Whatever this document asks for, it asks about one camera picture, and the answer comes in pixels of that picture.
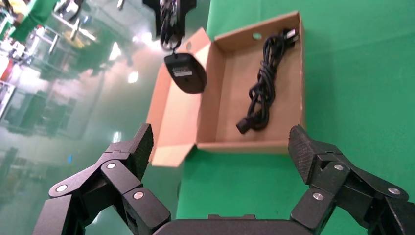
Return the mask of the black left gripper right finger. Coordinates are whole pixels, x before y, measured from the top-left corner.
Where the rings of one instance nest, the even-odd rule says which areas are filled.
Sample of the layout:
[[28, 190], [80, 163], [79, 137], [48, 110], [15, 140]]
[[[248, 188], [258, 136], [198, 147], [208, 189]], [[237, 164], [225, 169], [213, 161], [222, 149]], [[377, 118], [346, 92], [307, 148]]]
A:
[[289, 133], [289, 155], [308, 190], [290, 219], [319, 235], [336, 208], [370, 235], [412, 235], [415, 205], [408, 193], [355, 166], [335, 145], [312, 139], [300, 126]]

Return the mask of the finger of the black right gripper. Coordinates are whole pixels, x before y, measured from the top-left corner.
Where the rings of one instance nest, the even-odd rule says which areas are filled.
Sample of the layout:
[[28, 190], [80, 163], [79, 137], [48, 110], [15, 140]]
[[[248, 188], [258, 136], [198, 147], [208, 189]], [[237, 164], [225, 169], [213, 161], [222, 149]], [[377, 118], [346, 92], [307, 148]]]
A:
[[161, 30], [161, 4], [160, 0], [143, 0], [142, 3], [152, 9], [155, 13], [156, 33]]
[[196, 0], [177, 1], [177, 25], [180, 33], [185, 33], [185, 18], [189, 11], [197, 6]]

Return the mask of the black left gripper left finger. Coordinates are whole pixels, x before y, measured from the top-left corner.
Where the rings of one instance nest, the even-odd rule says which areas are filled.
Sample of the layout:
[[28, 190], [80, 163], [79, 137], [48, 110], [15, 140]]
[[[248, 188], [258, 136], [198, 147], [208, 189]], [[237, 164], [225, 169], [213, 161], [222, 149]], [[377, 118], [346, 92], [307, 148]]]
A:
[[142, 183], [153, 145], [151, 125], [142, 124], [131, 140], [110, 144], [96, 163], [56, 183], [33, 233], [83, 235], [102, 210], [113, 207], [133, 234], [154, 234], [171, 214]]

